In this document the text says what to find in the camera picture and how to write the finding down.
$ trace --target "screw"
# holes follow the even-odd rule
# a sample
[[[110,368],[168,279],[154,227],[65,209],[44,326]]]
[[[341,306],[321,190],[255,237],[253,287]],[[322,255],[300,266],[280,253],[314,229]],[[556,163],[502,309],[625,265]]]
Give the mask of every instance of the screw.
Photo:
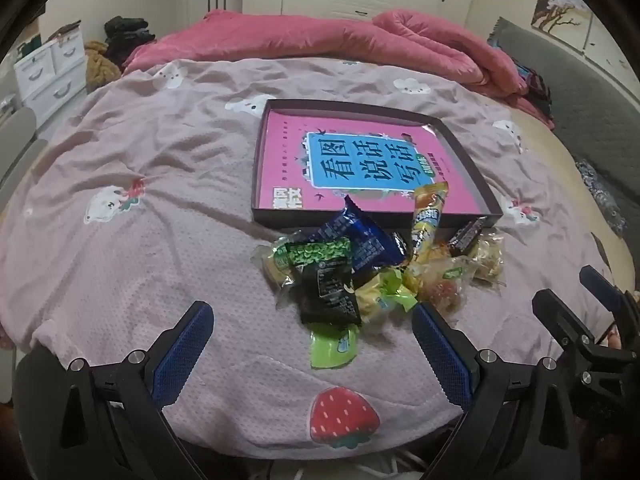
[[[84,367],[84,360],[82,359],[75,359],[69,366],[73,372],[79,372],[82,370],[82,367]]]
[[[493,363],[498,358],[498,356],[493,350],[481,350],[480,358],[485,363]]]
[[[545,367],[547,370],[555,370],[556,369],[556,361],[553,360],[551,357],[543,357],[542,358],[542,365],[543,367]]]
[[[146,354],[142,350],[134,350],[129,354],[129,357],[127,358],[127,360],[131,364],[137,365],[138,363],[141,363],[145,359],[145,355]]]

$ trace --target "strawberry print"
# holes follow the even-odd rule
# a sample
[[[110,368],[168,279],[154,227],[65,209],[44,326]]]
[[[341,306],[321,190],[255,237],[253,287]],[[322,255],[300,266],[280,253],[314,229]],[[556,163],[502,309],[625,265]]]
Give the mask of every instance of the strawberry print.
[[[335,386],[320,393],[311,407],[311,440],[338,449],[356,449],[371,439],[380,427],[380,418],[359,394]]]

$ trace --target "folded pink comforter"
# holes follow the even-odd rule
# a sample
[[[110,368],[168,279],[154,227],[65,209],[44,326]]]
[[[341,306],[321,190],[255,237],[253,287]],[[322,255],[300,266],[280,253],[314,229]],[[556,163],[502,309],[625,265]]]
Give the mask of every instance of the folded pink comforter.
[[[507,54],[463,27],[412,10],[383,12],[372,22],[212,10],[192,27],[137,48],[127,60],[126,73],[175,59],[303,56],[355,59],[432,73],[504,99],[548,124],[522,97],[526,83]]]

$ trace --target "textured blue pad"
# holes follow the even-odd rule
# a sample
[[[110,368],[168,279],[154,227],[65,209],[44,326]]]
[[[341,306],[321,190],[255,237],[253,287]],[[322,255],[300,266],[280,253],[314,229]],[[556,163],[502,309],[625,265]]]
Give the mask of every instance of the textured blue pad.
[[[580,283],[611,313],[615,314],[622,306],[620,291],[611,285],[593,267],[586,266],[580,270]]]
[[[412,327],[449,402],[468,410],[472,401],[471,373],[421,304],[415,307]]]
[[[184,384],[213,333],[213,310],[203,303],[154,373],[153,400],[158,410],[178,400]]]

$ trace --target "pile of snacks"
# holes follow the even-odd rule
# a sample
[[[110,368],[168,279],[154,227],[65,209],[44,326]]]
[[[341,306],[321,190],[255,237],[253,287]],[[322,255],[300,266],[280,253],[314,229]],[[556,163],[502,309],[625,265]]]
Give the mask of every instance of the pile of snacks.
[[[448,242],[436,232],[449,187],[446,182],[415,190],[412,250],[397,233],[383,231],[351,200],[311,235],[297,232],[254,259],[279,291],[293,299],[311,333],[313,368],[335,368],[358,352],[358,333],[400,306],[409,312],[419,301],[450,316],[465,304],[476,278],[500,283],[504,236],[483,232],[486,218],[460,229]]]

